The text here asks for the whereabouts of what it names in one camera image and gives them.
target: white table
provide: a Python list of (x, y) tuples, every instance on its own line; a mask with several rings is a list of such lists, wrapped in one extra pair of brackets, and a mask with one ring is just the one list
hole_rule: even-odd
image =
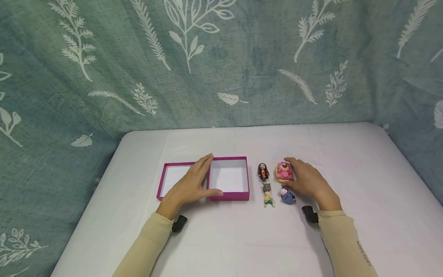
[(333, 276), (319, 230), (296, 205), (263, 208), (256, 175), (285, 156), (315, 166), (355, 219), (379, 276), (441, 276), (443, 208), (384, 130), (371, 123), (137, 131), (128, 133), (84, 212), (52, 277), (110, 277), (155, 211), (163, 164), (247, 156), (247, 202), (189, 204), (151, 276)]

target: long-sleeve shirt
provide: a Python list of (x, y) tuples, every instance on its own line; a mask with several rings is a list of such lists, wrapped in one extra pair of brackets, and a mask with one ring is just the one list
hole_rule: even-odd
[[(343, 211), (319, 211), (320, 232), (335, 277), (377, 277), (366, 255), (354, 220)], [(146, 277), (165, 246), (174, 222), (153, 213), (121, 261), (113, 277)]]

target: black wrist clamp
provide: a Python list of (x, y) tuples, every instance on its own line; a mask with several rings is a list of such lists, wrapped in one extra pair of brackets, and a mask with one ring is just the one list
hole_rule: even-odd
[(314, 209), (312, 209), (312, 206), (303, 206), (302, 211), (308, 223), (319, 222), (319, 215), (317, 213), (314, 213)]
[(186, 222), (188, 222), (188, 219), (182, 215), (179, 215), (177, 221), (174, 222), (174, 224), (172, 225), (172, 232), (173, 233), (180, 232), (185, 226)]

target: teal cloth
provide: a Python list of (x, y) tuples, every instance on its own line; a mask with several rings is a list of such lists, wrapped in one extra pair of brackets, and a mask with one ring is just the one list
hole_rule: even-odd
[(133, 130), (377, 122), (443, 203), (442, 14), (435, 0), (3, 0), (0, 275), (50, 275)]

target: pink bear figurine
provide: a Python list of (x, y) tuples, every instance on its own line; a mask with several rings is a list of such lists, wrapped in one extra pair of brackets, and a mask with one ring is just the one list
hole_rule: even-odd
[(286, 162), (278, 163), (274, 173), (279, 182), (284, 182), (294, 179), (291, 166), (289, 165), (289, 163)]

